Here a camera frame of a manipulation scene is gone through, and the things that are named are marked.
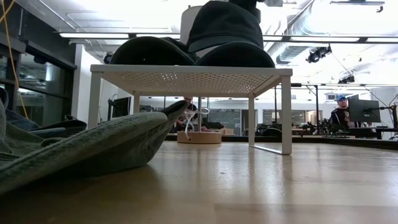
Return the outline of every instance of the wooden table surface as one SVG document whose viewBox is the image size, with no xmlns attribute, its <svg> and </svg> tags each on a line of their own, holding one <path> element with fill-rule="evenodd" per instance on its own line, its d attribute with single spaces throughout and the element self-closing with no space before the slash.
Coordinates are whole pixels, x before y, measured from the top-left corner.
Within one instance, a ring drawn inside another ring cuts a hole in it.
<svg viewBox="0 0 398 224">
<path fill-rule="evenodd" d="M 279 156 L 247 143 L 165 142 L 145 167 L 3 195 L 0 223 L 395 224 L 397 158 L 327 144 Z"/>
</svg>

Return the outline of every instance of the white metal table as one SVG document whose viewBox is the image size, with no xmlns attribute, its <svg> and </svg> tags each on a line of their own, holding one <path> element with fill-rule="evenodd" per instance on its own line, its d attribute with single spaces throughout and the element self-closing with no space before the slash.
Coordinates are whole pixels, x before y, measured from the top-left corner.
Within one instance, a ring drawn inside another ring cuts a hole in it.
<svg viewBox="0 0 398 224">
<path fill-rule="evenodd" d="M 134 96 L 133 113 L 140 96 L 197 96 L 249 98 L 249 145 L 289 155 L 292 153 L 291 69 L 200 67 L 160 65 L 92 65 L 88 128 L 97 126 L 101 78 Z M 282 84 L 282 150 L 256 146 L 254 99 Z"/>
</svg>

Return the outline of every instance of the round wooden tray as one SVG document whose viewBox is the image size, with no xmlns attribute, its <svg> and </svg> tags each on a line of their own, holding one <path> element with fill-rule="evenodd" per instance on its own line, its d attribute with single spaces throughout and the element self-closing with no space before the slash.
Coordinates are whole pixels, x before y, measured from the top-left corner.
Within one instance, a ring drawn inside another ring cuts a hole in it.
<svg viewBox="0 0 398 224">
<path fill-rule="evenodd" d="M 178 143 L 190 143 L 190 144 L 220 144 L 221 133 L 208 133 L 208 132 L 188 132 L 191 140 L 187 139 L 185 132 L 179 131 L 177 133 Z"/>
</svg>

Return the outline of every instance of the perforated tabletop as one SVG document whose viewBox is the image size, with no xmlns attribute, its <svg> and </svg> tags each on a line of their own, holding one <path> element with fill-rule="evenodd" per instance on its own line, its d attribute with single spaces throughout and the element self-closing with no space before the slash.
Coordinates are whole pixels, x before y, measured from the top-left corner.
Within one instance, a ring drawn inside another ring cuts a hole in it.
<svg viewBox="0 0 398 224">
<path fill-rule="evenodd" d="M 292 76 L 291 69 L 241 67 L 92 65 L 91 71 L 141 96 L 259 96 Z"/>
</svg>

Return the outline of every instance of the computer monitor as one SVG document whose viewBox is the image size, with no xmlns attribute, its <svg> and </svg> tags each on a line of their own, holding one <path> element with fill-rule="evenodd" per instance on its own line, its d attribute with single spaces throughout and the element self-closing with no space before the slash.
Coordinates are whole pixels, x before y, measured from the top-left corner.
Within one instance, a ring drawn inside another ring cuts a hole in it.
<svg viewBox="0 0 398 224">
<path fill-rule="evenodd" d="M 379 102 L 377 100 L 359 100 L 357 98 L 349 98 L 349 120 L 355 122 L 380 123 L 380 110 L 377 108 L 379 108 Z"/>
<path fill-rule="evenodd" d="M 131 97 L 120 98 L 113 101 L 112 118 L 127 116 L 130 114 Z"/>
</svg>

